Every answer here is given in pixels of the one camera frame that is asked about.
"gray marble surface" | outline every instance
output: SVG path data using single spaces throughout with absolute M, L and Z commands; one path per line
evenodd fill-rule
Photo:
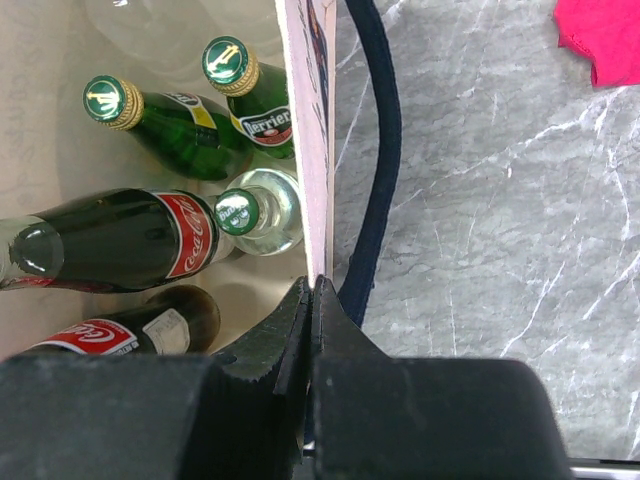
M 365 331 L 398 356 L 517 358 L 572 456 L 640 459 L 640 87 L 594 90 L 552 0 L 380 0 L 404 116 Z M 336 277 L 371 185 L 376 111 L 338 23 Z

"coca-cola bottle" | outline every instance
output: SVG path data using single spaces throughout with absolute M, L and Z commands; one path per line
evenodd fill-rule
M 180 285 L 144 305 L 100 315 L 37 343 L 27 353 L 182 354 L 205 352 L 220 331 L 220 310 L 201 288 Z
M 205 198 L 110 190 L 0 220 L 0 290 L 135 292 L 194 275 L 232 250 Z

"magenta fabric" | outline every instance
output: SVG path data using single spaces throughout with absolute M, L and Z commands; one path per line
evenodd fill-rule
M 591 61 L 594 87 L 640 83 L 640 0 L 558 0 L 559 47 Z

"green bottle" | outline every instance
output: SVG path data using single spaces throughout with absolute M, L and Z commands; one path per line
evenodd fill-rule
M 91 118 L 130 132 L 166 168 L 187 178 L 233 178 L 253 156 L 226 110 L 203 97 L 141 92 L 130 82 L 100 75 L 85 87 L 83 103 Z
M 231 121 L 255 148 L 278 159 L 293 158 L 287 76 L 283 69 L 258 63 L 234 37 L 218 37 L 202 56 L 211 85 L 227 97 Z

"bottle cap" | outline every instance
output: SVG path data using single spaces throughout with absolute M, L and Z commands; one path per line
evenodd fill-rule
M 228 97 L 241 97 L 255 87 L 260 67 L 255 54 L 235 37 L 214 38 L 202 55 L 209 82 Z
M 258 223 L 260 206 L 250 192 L 232 188 L 218 197 L 214 213 L 222 231 L 234 236 L 245 235 Z
M 144 111 L 140 90 L 110 75 L 99 75 L 87 83 L 83 103 L 91 118 L 114 130 L 135 127 Z

